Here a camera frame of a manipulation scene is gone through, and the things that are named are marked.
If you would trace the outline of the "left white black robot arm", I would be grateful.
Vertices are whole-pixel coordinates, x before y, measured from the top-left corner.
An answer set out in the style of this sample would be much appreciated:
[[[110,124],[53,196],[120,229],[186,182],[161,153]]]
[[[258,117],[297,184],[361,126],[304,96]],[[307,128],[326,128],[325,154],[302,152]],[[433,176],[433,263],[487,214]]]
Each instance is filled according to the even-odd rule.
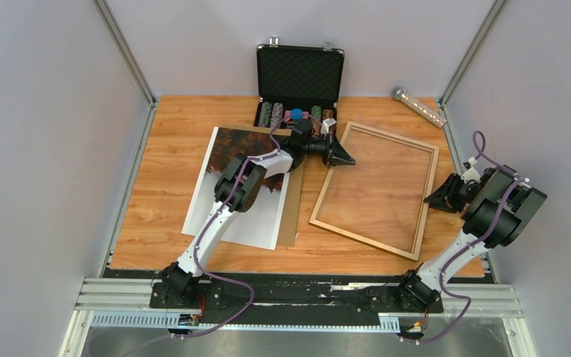
[[[258,155],[237,152],[222,171],[214,185],[213,204],[199,232],[178,259],[161,273],[162,285],[170,298],[180,307],[192,306],[198,297],[201,276],[243,286],[255,298],[254,288],[246,282],[226,278],[206,269],[215,247],[228,228],[254,205],[266,179],[296,170],[308,155],[319,154],[327,167],[350,165],[356,160],[338,142],[337,121],[319,122],[320,134],[314,135],[318,119],[307,115],[296,122],[287,135],[275,135],[268,130],[270,145]]]

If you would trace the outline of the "red forest photo print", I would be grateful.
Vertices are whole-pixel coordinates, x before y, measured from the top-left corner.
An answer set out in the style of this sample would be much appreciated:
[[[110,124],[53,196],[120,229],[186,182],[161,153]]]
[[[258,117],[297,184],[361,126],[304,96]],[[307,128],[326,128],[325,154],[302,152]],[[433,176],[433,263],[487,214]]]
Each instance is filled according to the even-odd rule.
[[[236,154],[259,156],[275,148],[266,128],[214,128],[181,232],[193,237],[198,234],[215,202],[216,183]],[[289,179],[288,173],[266,178],[256,201],[231,224],[222,241],[274,250]]]

